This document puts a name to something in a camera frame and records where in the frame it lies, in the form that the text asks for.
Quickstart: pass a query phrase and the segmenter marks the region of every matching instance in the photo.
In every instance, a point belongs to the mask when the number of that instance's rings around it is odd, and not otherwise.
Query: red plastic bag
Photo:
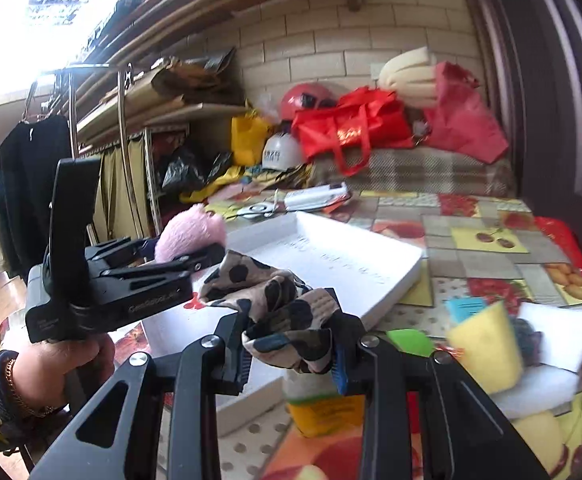
[[[296,112],[292,130],[306,158],[333,152],[338,170],[346,176],[368,164],[371,148],[413,147],[404,104],[395,92],[366,86],[343,95],[335,108]],[[362,148],[362,160],[348,167],[342,148],[357,145]]]
[[[568,259],[571,260],[573,265],[582,273],[582,251],[578,246],[577,240],[575,240],[573,231],[570,230],[568,225],[566,225],[562,220],[544,216],[536,216],[535,224],[545,235],[553,240],[555,244],[559,245],[559,247],[564,251],[564,254],[568,256]]]
[[[476,91],[468,70],[444,62],[436,66],[437,107],[424,111],[431,127],[425,143],[494,163],[508,148],[502,129]]]

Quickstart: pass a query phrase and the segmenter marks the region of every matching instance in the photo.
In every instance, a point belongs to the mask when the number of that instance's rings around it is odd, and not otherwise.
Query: hanging clothes
[[[25,282],[42,263],[49,241],[55,171],[71,157],[69,125],[63,116],[19,123],[0,146],[0,248],[5,270]]]
[[[128,143],[129,162],[133,189],[137,199],[142,236],[151,236],[149,213],[146,203],[146,164],[144,154],[144,138],[130,140]],[[122,149],[120,147],[106,150],[102,155],[100,184],[95,200],[93,225],[98,240],[114,240],[125,236],[135,240],[137,234],[133,225],[131,205],[126,193]]]

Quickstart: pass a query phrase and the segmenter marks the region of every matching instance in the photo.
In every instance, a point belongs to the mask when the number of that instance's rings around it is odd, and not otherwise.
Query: clothes rack
[[[45,75],[55,75],[56,78],[60,78],[60,81],[67,77],[68,83],[68,93],[69,93],[69,107],[68,107],[68,121],[69,121],[69,135],[71,138],[71,154],[73,158],[78,158],[80,152],[78,149],[78,118],[76,111],[76,82],[75,74],[78,71],[89,70],[92,72],[117,72],[117,107],[118,107],[118,125],[120,129],[120,148],[122,150],[122,161],[123,161],[123,171],[124,171],[124,181],[126,183],[126,192],[131,205],[131,213],[133,218],[133,226],[135,229],[136,236],[138,238],[142,237],[142,227],[140,224],[140,215],[138,212],[137,198],[135,196],[135,189],[133,188],[133,176],[131,174],[131,166],[129,162],[128,153],[128,138],[126,135],[126,117],[125,117],[125,99],[126,90],[130,85],[133,84],[133,67],[130,63],[122,65],[112,65],[112,64],[73,64],[68,65],[64,68],[59,68],[57,70],[50,70],[40,73],[38,78],[31,84],[31,88],[26,99],[24,116],[28,113],[28,108],[33,99],[33,96],[37,89],[37,81],[39,77]],[[52,99],[52,104],[50,106],[50,113],[53,113],[57,104],[62,100],[62,84],[60,83],[59,96]],[[95,233],[91,228],[89,230],[89,239],[91,243],[95,241]]]
[[[128,135],[128,140],[139,139],[143,135],[144,135],[144,131],[130,134],[130,135]],[[102,144],[101,146],[98,146],[96,148],[87,146],[87,148],[82,148],[80,150],[80,157],[99,155],[100,153],[104,153],[107,150],[110,150],[111,148],[119,148],[119,147],[120,147],[120,140],[119,139],[112,140],[111,142],[107,142],[106,144]]]
[[[153,221],[153,229],[155,230],[155,235],[159,236],[162,234],[164,225],[162,224],[162,213],[160,211],[160,201],[161,196],[160,184],[155,180],[155,165],[153,163],[153,135],[162,133],[180,133],[185,136],[189,135],[188,124],[186,126],[182,124],[162,124],[154,126],[146,126],[142,129],[142,135],[144,136],[144,161],[146,164],[146,185],[147,185],[147,199],[149,200],[149,208],[151,209],[151,217]]]

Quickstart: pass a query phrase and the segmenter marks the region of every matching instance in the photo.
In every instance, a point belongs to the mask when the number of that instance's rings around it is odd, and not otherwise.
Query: human hand
[[[61,408],[65,375],[75,368],[94,361],[104,383],[114,371],[115,346],[108,334],[84,341],[36,343],[20,352],[13,363],[13,387],[33,410]]]

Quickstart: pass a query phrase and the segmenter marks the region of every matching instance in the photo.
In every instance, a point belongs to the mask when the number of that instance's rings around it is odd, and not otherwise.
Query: black plastic bag
[[[221,152],[215,157],[213,161],[213,167],[209,171],[209,175],[206,179],[206,185],[208,186],[213,180],[222,176],[227,172],[227,170],[233,164],[233,152]]]
[[[233,154],[219,153],[212,165],[207,167],[190,149],[180,146],[168,160],[162,180],[164,193],[192,193],[200,191],[222,176],[231,167]]]
[[[185,146],[180,146],[171,155],[167,166],[162,191],[179,193],[200,191],[206,186],[206,173],[197,157]]]

